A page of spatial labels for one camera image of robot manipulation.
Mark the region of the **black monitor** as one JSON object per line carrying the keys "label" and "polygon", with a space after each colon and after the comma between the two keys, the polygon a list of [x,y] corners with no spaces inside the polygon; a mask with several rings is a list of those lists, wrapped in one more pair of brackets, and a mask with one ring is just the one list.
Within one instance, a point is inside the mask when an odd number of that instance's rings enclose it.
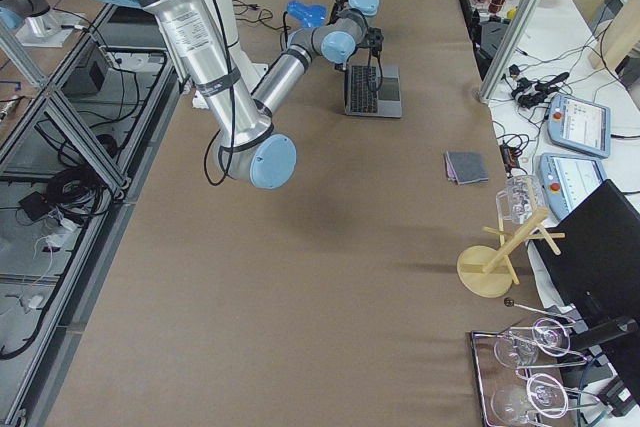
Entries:
{"label": "black monitor", "polygon": [[561,253],[533,244],[564,305],[574,305],[587,330],[572,336],[578,351],[599,345],[634,399],[639,398],[639,333],[619,318],[639,319],[639,212],[604,181],[557,226]]}

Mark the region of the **wine glass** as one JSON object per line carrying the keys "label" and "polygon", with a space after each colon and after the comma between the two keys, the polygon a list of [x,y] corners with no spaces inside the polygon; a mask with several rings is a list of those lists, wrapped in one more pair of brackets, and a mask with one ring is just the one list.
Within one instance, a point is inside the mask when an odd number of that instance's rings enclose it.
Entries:
{"label": "wine glass", "polygon": [[541,353],[559,358],[569,352],[569,333],[564,325],[549,317],[531,326],[513,326],[497,336],[496,360],[505,367],[532,366]]}
{"label": "wine glass", "polygon": [[490,400],[491,410],[505,426],[547,426],[547,420],[565,416],[568,394],[549,374],[537,373],[525,383],[498,389]]}

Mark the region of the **wooden mug tree stand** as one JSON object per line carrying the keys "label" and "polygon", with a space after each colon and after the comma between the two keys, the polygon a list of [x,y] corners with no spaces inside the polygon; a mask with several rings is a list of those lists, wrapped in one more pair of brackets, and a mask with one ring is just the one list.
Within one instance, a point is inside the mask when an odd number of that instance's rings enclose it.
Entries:
{"label": "wooden mug tree stand", "polygon": [[564,233],[551,234],[543,225],[549,216],[547,207],[539,207],[513,232],[504,230],[505,217],[498,217],[498,229],[484,227],[500,238],[500,247],[494,249],[484,245],[471,246],[460,253],[457,259],[457,274],[462,284],[472,293],[497,298],[506,294],[513,284],[520,283],[509,255],[526,240],[544,240],[555,255],[561,254],[556,243],[564,239]]}

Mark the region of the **aluminium frame column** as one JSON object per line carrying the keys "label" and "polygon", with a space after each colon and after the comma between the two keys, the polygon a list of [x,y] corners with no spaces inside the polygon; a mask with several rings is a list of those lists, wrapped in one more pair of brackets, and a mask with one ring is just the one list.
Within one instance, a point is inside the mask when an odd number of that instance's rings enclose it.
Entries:
{"label": "aluminium frame column", "polygon": [[508,69],[509,61],[518,47],[535,9],[540,0],[521,0],[515,18],[499,45],[496,55],[482,81],[478,91],[478,99],[488,105],[501,80]]}

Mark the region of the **teach pendant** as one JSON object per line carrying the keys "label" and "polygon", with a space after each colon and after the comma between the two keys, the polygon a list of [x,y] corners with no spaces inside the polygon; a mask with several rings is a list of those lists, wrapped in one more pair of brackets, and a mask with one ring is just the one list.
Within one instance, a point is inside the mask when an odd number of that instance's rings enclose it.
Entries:
{"label": "teach pendant", "polygon": [[543,153],[538,176],[547,204],[563,220],[607,179],[602,162],[591,156]]}
{"label": "teach pendant", "polygon": [[549,106],[548,135],[552,143],[598,158],[611,150],[611,109],[607,106],[557,94]]}

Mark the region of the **blue desk lamp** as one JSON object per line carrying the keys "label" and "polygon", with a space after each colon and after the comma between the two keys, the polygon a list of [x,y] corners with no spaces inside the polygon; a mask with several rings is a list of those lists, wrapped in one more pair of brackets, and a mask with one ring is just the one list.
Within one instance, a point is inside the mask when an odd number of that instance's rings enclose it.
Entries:
{"label": "blue desk lamp", "polygon": [[321,27],[327,20],[327,8],[320,4],[304,4],[290,0],[282,14],[281,48],[289,45],[295,32],[300,29]]}

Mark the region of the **upper wine glass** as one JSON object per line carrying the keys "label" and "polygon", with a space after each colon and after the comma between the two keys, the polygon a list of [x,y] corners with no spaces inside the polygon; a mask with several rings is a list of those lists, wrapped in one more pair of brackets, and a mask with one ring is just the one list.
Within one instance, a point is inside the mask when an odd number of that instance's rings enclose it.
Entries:
{"label": "upper wine glass", "polygon": [[569,352],[569,333],[564,325],[549,317],[531,326],[513,326],[497,336],[496,360],[505,367],[532,366],[541,353],[559,358]]}

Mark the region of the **clear glass mug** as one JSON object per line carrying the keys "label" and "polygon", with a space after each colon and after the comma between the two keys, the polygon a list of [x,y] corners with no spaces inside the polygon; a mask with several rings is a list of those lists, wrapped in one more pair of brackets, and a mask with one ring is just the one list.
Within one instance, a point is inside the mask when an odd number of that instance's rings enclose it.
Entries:
{"label": "clear glass mug", "polygon": [[505,188],[496,195],[496,206],[502,220],[522,225],[547,202],[537,177],[519,175],[506,181]]}

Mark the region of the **grey laptop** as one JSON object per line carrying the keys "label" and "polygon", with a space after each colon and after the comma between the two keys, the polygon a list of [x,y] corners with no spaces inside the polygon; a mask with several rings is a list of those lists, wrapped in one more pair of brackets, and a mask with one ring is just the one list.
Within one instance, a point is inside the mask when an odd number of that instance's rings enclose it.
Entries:
{"label": "grey laptop", "polygon": [[403,109],[398,66],[348,66],[345,78],[345,114],[401,118]]}

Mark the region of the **lower wine glass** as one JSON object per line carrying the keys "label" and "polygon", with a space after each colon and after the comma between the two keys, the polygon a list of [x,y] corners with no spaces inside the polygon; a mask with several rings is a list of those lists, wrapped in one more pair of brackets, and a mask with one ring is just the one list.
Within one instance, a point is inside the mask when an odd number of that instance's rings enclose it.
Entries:
{"label": "lower wine glass", "polygon": [[568,394],[549,374],[537,373],[525,383],[498,389],[490,400],[491,410],[505,426],[547,426],[547,420],[565,416]]}

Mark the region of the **upper teach pendant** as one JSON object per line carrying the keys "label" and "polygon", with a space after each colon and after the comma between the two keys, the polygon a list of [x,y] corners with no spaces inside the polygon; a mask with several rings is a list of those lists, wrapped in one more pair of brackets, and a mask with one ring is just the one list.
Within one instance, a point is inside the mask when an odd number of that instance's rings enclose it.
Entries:
{"label": "upper teach pendant", "polygon": [[552,143],[598,158],[611,150],[611,109],[607,106],[557,94],[549,106],[548,135]]}

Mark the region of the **folded grey cloth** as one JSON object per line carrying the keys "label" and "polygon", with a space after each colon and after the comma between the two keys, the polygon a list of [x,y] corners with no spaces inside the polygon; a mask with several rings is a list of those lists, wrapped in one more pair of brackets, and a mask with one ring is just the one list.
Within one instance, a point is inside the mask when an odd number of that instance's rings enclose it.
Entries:
{"label": "folded grey cloth", "polygon": [[444,161],[448,179],[458,185],[489,180],[484,159],[480,153],[446,151]]}

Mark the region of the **lower teach pendant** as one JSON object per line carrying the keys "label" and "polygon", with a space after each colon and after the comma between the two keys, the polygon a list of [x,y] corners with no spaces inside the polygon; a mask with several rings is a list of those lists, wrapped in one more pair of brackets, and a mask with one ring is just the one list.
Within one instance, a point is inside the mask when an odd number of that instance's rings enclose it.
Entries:
{"label": "lower teach pendant", "polygon": [[538,176],[547,204],[563,220],[607,179],[602,162],[591,156],[543,153]]}

